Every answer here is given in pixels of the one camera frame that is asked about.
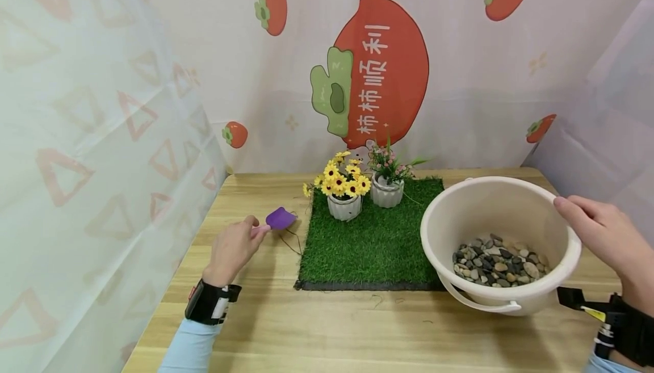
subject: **wooden table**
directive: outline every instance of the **wooden table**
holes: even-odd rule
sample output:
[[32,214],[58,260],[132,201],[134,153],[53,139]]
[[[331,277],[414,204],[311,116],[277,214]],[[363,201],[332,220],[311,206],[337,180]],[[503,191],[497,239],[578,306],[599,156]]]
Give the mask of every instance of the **wooden table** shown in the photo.
[[[532,168],[429,170],[446,187],[468,177],[505,175],[551,184]],[[284,206],[300,215],[303,240],[309,200],[306,174],[241,174],[225,180],[193,245],[134,349],[125,373],[155,372],[182,320],[190,288],[206,265],[214,235],[247,214],[264,219]],[[289,244],[294,236],[287,236]],[[563,306],[532,317],[478,312],[447,292],[294,291],[300,257],[268,236],[237,282],[244,287],[216,340],[210,372],[580,372],[598,323]],[[567,286],[607,300],[620,284],[584,251]]]

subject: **light blue sleeve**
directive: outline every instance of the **light blue sleeve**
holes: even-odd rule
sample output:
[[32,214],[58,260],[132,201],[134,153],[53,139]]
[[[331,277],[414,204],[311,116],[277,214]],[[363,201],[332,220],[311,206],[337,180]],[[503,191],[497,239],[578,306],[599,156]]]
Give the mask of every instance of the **light blue sleeve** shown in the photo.
[[213,343],[222,326],[203,325],[184,318],[158,373],[207,373]]
[[638,373],[638,371],[616,362],[599,359],[593,353],[588,359],[584,373]]

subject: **white bucket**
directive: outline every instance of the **white bucket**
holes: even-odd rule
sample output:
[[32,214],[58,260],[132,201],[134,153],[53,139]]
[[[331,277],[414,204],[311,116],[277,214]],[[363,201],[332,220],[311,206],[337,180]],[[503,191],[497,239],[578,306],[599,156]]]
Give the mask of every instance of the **white bucket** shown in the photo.
[[[450,294],[470,308],[524,316],[557,303],[556,288],[572,274],[581,241],[554,208],[554,195],[523,180],[504,177],[466,179],[436,196],[422,215],[422,248]],[[452,253],[460,244],[490,232],[505,241],[522,241],[544,254],[551,272],[524,286],[494,288],[454,273]],[[461,295],[455,287],[466,292]]]

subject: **green grass mat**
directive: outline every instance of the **green grass mat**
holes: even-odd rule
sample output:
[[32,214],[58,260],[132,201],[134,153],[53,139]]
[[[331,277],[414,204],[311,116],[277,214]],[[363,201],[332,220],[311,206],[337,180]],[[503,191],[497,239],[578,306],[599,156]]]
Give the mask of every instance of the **green grass mat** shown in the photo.
[[374,205],[368,193],[361,214],[349,222],[333,218],[326,197],[316,193],[295,288],[443,291],[420,240],[422,214],[442,191],[441,179],[406,181],[394,208]]

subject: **flower pot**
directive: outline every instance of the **flower pot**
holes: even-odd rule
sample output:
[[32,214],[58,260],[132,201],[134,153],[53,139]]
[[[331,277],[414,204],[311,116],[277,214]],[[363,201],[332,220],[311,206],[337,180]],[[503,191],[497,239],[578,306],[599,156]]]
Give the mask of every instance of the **flower pot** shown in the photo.
[[400,204],[404,196],[404,180],[399,184],[386,182],[384,176],[375,174],[372,179],[372,201],[382,208],[392,208]]
[[334,196],[327,196],[330,214],[337,220],[349,221],[361,213],[361,196],[341,201]]

